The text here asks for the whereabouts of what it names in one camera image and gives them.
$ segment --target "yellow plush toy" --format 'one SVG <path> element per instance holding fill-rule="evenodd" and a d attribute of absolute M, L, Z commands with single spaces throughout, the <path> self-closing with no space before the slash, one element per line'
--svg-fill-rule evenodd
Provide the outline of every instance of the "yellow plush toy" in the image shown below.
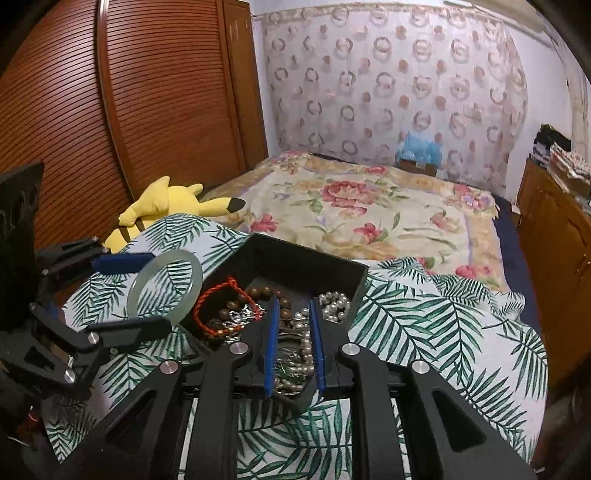
<path fill-rule="evenodd" d="M 169 187 L 170 177 L 162 177 L 148 186 L 131 207 L 119 215 L 119 228 L 105 242 L 113 253 L 121 250 L 156 220 L 173 213 L 190 213 L 203 217 L 219 217 L 237 212 L 246 202 L 236 198 L 219 198 L 199 203 L 197 195 L 203 185 Z"/>

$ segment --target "dresser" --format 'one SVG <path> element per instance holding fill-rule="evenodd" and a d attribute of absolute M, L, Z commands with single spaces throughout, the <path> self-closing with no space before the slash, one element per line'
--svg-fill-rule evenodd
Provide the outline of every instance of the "dresser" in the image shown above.
<path fill-rule="evenodd" d="M 517 201 L 552 387 L 591 352 L 591 219 L 530 160 Z"/>

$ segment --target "curtain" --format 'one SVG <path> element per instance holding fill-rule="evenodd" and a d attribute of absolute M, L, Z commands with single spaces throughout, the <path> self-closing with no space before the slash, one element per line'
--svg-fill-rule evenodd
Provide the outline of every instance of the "curtain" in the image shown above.
<path fill-rule="evenodd" d="M 527 84 L 502 21 L 473 9 L 346 4 L 262 22 L 283 149 L 393 165 L 412 134 L 441 146 L 438 177 L 505 193 Z"/>
<path fill-rule="evenodd" d="M 566 82 L 569 86 L 570 104 L 573 110 L 573 127 L 571 133 L 572 151 L 589 162 L 589 121 L 587 109 L 587 77 L 581 65 L 570 51 L 560 34 L 546 22 L 546 32 L 552 39 L 556 53 L 564 66 Z"/>

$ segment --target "red braided bracelet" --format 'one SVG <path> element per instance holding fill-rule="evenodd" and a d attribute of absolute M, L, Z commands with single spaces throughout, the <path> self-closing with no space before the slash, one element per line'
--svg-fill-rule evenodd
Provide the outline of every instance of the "red braided bracelet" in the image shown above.
<path fill-rule="evenodd" d="M 235 327 L 228 327 L 221 330 L 212 330 L 199 319 L 199 310 L 201 309 L 201 305 L 203 305 L 203 302 L 207 299 L 207 297 L 209 297 L 212 293 L 221 290 L 225 287 L 231 287 L 234 290 L 236 290 L 239 294 L 244 295 L 244 297 L 246 298 L 246 302 L 251 306 L 252 311 L 255 313 L 255 321 L 261 319 L 261 311 L 258 305 L 255 303 L 255 301 L 252 299 L 252 297 L 238 286 L 238 282 L 234 278 L 228 277 L 227 281 L 204 291 L 201 294 L 201 296 L 197 299 L 197 303 L 193 306 L 193 320 L 195 320 L 197 325 L 199 325 L 204 332 L 213 336 L 227 335 L 228 333 L 242 330 L 242 325 L 236 325 Z"/>

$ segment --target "bedspread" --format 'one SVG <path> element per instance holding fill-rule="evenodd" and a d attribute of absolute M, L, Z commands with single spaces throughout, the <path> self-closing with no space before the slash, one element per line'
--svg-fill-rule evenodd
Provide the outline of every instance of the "bedspread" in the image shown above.
<path fill-rule="evenodd" d="M 212 190 L 246 207 L 216 221 L 344 258 L 418 257 L 429 271 L 508 291 L 489 192 L 392 167 L 287 152 Z"/>
<path fill-rule="evenodd" d="M 179 214 L 150 226 L 124 251 L 158 255 L 182 248 L 197 256 L 207 277 L 247 237 L 209 219 Z M 142 293 L 140 315 L 170 311 L 188 289 L 190 271 L 188 262 L 176 262 L 157 273 Z M 136 276 L 92 275 L 65 305 L 66 323 L 81 330 L 126 318 L 126 296 Z M 413 258 L 384 260 L 369 269 L 368 292 L 349 337 L 390 362 L 429 361 L 530 460 L 543 418 L 547 362 L 540 337 L 518 320 L 523 302 L 519 293 L 491 290 L 476 280 L 430 274 Z M 175 327 L 165 339 L 144 343 L 129 355 L 114 355 L 99 370 L 88 402 L 66 402 L 66 408 L 59 398 L 45 403 L 43 419 L 59 460 L 160 362 L 183 361 L 188 353 L 187 339 Z M 349 401 L 315 398 L 297 418 L 285 419 L 281 410 L 267 401 L 240 401 L 238 477 L 350 479 Z M 404 436 L 399 435 L 408 471 Z"/>

